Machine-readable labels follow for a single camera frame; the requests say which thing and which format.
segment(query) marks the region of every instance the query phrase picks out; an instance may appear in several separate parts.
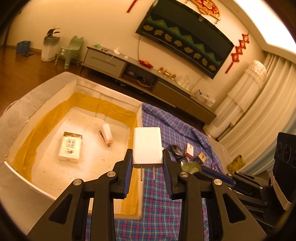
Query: red tassel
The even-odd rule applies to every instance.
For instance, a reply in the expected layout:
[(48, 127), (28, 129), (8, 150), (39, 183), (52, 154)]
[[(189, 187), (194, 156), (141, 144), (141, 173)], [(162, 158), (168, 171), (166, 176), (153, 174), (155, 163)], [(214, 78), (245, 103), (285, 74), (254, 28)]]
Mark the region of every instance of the red tassel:
[(129, 13), (131, 11), (131, 9), (133, 8), (133, 6), (135, 5), (137, 0), (134, 0), (133, 3), (131, 4), (131, 6), (129, 7), (129, 9), (126, 11), (127, 13)]
[(227, 74), (228, 73), (228, 71), (230, 70), (230, 68), (232, 67), (232, 65), (233, 65), (233, 61), (232, 61), (232, 63), (229, 65), (229, 67), (228, 67), (228, 69), (225, 71), (225, 74)]

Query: green object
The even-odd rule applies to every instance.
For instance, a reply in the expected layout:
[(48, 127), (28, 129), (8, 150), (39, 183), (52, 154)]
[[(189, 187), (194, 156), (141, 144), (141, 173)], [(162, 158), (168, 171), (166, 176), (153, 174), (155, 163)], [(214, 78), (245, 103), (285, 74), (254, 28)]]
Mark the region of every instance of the green object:
[(193, 162), (184, 164), (182, 166), (182, 170), (190, 174), (194, 174), (196, 172), (200, 172), (202, 168), (196, 161), (193, 161)]
[(64, 69), (69, 68), (70, 60), (73, 57), (77, 57), (77, 65), (79, 65), (79, 56), (80, 56), (82, 44), (83, 44), (83, 37), (78, 38), (75, 35), (66, 47), (60, 48), (59, 53), (57, 54), (57, 59), (55, 61), (55, 65), (57, 65), (57, 61), (58, 61), (60, 55), (65, 57)]

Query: white wall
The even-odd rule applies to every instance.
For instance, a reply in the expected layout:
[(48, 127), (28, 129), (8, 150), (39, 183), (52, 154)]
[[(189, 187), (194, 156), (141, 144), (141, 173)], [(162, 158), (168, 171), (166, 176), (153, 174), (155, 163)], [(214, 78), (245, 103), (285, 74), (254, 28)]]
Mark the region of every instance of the white wall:
[[(135, 33), (147, 10), (154, 0), (138, 0), (130, 13), (126, 13), (132, 0), (31, 0), (12, 23), (8, 45), (16, 45), (23, 40), (31, 40), (31, 47), (41, 49), (47, 31), (57, 25), (61, 33), (60, 44), (66, 45), (74, 35), (84, 37), (81, 60), (84, 59), (87, 45), (100, 43), (101, 46), (114, 49), (137, 59), (139, 35)], [(217, 23), (220, 29), (233, 43), (238, 45), (242, 33), (248, 33), (246, 27), (222, 3), (215, 0), (221, 12), (221, 20)], [(197, 7), (188, 2), (187, 5), (198, 12)], [(214, 23), (216, 19), (203, 15)], [(141, 38), (139, 46), (140, 59), (148, 60), (155, 69), (164, 67), (178, 75), (189, 75), (193, 83), (198, 84), (192, 92), (200, 89), (216, 100), (216, 109), (227, 93), (242, 76), (252, 60), (264, 61), (265, 57), (255, 39), (249, 35), (250, 43), (240, 56), (240, 63), (235, 63), (228, 74), (225, 70), (231, 63), (229, 55), (214, 79), (210, 79), (195, 66), (161, 45)]]

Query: yellow tape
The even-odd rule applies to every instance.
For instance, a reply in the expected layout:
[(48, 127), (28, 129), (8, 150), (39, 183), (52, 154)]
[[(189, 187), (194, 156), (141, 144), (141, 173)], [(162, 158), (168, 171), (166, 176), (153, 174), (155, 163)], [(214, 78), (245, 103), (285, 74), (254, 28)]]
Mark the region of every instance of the yellow tape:
[[(135, 112), (126, 110), (109, 101), (75, 92), (68, 100), (50, 110), (37, 123), (18, 150), (12, 162), (12, 167), (29, 182), (31, 182), (32, 179), (32, 167), (36, 158), (36, 149), (73, 107), (79, 107), (91, 112), (104, 114), (111, 119), (125, 124), (130, 128), (128, 148), (133, 148), (133, 130), (137, 127)], [(137, 215), (138, 204), (138, 172), (133, 172), (130, 192), (127, 198), (122, 201), (121, 214)]]

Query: qr code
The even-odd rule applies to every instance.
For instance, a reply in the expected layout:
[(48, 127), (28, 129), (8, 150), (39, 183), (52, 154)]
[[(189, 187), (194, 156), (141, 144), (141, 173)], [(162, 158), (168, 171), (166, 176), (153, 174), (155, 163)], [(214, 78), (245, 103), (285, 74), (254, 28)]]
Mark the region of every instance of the qr code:
[(71, 139), (71, 138), (68, 138), (67, 139), (67, 146), (68, 147), (74, 148), (75, 147), (75, 144), (76, 144), (76, 140), (75, 139)]

